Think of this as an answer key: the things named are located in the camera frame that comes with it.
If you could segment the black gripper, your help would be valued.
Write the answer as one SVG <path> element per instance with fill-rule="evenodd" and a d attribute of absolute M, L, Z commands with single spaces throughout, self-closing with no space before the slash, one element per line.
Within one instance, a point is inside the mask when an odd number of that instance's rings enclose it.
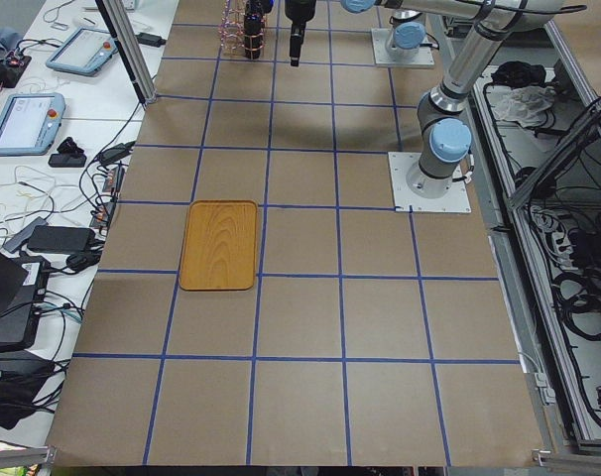
<path fill-rule="evenodd" d="M 316 0 L 286 0 L 285 15 L 293 23 L 306 23 L 313 19 Z"/>

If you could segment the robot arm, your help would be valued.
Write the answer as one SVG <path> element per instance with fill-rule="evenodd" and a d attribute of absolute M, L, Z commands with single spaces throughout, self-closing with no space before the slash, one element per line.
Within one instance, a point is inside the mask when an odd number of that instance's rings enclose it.
<path fill-rule="evenodd" d="M 341 5 L 355 14 L 382 5 L 472 22 L 461 51 L 441 83 L 426 93 L 418 106 L 423 148 L 419 161 L 407 173 L 407 184 L 425 198 L 444 196 L 455 169 L 468 155 L 472 136 L 458 115 L 476 79 L 501 44 L 513 32 L 530 31 L 556 15 L 586 9 L 584 5 L 567 6 L 563 1 L 343 1 Z"/>
<path fill-rule="evenodd" d="M 352 14 L 366 12 L 373 6 L 392 9 L 392 29 L 387 40 L 387 49 L 410 51 L 418 49 L 426 37 L 421 13 L 407 10 L 403 1 L 340 1 L 342 8 Z M 291 65 L 298 66 L 304 42 L 306 24 L 315 15 L 316 1 L 285 1 L 285 15 L 292 22 L 289 56 Z"/>

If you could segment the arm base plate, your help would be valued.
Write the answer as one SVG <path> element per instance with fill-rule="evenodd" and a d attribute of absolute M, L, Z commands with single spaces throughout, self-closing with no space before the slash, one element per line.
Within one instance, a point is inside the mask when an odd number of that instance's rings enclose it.
<path fill-rule="evenodd" d="M 420 169 L 420 153 L 389 152 L 388 163 L 397 212 L 469 214 L 471 206 L 460 165 L 451 178 L 436 179 Z"/>
<path fill-rule="evenodd" d="M 431 43 L 423 24 L 397 28 L 374 28 L 371 42 L 375 65 L 382 67 L 433 68 Z"/>

